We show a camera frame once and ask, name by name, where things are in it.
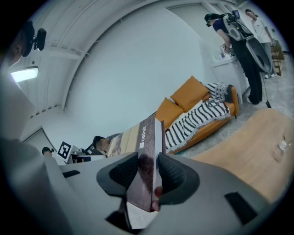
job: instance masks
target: cable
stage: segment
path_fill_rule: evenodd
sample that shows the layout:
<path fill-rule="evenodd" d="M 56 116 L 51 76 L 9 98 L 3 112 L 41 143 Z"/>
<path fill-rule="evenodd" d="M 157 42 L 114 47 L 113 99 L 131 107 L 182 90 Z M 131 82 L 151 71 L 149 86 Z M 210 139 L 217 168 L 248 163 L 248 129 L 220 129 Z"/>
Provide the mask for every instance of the cable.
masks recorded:
<path fill-rule="evenodd" d="M 245 24 L 243 24 L 242 22 L 236 20 L 236 22 L 238 22 L 239 24 L 242 24 L 245 28 L 247 28 L 247 26 Z"/>
<path fill-rule="evenodd" d="M 265 83 L 265 78 L 264 78 L 264 77 L 262 77 L 262 79 L 263 79 L 263 84 L 264 84 L 264 86 L 265 86 L 265 90 L 266 90 L 266 83 Z"/>

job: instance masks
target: ceiling light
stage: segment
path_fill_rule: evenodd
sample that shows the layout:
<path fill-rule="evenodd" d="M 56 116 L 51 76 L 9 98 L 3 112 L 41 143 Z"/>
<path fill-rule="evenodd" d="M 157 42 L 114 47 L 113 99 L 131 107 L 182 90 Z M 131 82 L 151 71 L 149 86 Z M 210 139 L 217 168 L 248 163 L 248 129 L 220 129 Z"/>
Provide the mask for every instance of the ceiling light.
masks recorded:
<path fill-rule="evenodd" d="M 17 83 L 36 78 L 38 76 L 38 68 L 37 67 L 31 67 L 27 69 L 23 69 L 20 71 L 16 71 L 11 73 L 11 76 L 13 77 L 14 81 Z"/>

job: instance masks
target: white shirt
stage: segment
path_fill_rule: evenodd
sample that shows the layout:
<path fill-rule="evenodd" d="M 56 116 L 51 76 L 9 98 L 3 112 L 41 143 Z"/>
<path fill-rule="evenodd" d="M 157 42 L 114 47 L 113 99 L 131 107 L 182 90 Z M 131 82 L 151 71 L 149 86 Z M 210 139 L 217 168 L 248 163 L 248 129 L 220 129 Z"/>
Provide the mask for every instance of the white shirt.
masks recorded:
<path fill-rule="evenodd" d="M 266 33 L 266 26 L 263 23 L 262 19 L 257 17 L 257 20 L 255 21 L 252 19 L 251 21 L 252 26 L 257 34 L 257 39 L 259 40 L 260 43 L 266 43 L 266 42 L 271 42 L 271 38 L 268 36 Z"/>

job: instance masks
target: woman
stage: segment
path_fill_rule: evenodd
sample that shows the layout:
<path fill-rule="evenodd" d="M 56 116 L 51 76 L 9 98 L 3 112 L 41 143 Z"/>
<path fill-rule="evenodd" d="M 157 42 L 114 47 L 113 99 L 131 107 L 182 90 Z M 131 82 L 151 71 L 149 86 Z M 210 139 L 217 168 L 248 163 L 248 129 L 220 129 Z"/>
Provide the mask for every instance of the woman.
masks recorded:
<path fill-rule="evenodd" d="M 267 26 L 265 26 L 262 19 L 260 19 L 258 15 L 254 14 L 253 11 L 246 9 L 245 12 L 247 16 L 252 18 L 251 22 L 257 34 L 257 39 L 259 40 L 261 45 L 264 47 L 267 53 L 267 56 L 269 57 L 272 64 L 271 77 L 275 77 L 277 73 L 275 71 L 274 63 L 271 59 L 271 45 L 273 45 L 273 39 L 271 37 L 270 31 L 268 30 Z"/>
<path fill-rule="evenodd" d="M 223 22 L 223 15 L 210 13 L 207 14 L 204 19 L 206 23 L 212 25 L 214 30 L 223 38 L 226 45 L 226 52 L 230 51 L 230 46 L 232 45 L 234 53 L 239 60 L 250 85 L 250 95 L 247 98 L 247 101 L 257 105 L 262 101 L 262 83 L 259 67 L 248 51 L 246 41 L 236 41 L 234 38 L 227 35 L 228 30 Z"/>

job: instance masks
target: sofa armrest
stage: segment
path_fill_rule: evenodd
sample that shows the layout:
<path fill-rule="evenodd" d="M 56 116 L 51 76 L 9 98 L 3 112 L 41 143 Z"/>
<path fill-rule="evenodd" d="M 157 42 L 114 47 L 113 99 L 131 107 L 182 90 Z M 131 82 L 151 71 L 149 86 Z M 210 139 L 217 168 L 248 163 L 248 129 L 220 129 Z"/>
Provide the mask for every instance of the sofa armrest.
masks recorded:
<path fill-rule="evenodd" d="M 232 86 L 232 101 L 235 106 L 235 110 L 232 115 L 237 115 L 239 113 L 239 102 L 238 102 L 237 90 L 236 90 L 236 87 L 234 86 Z"/>

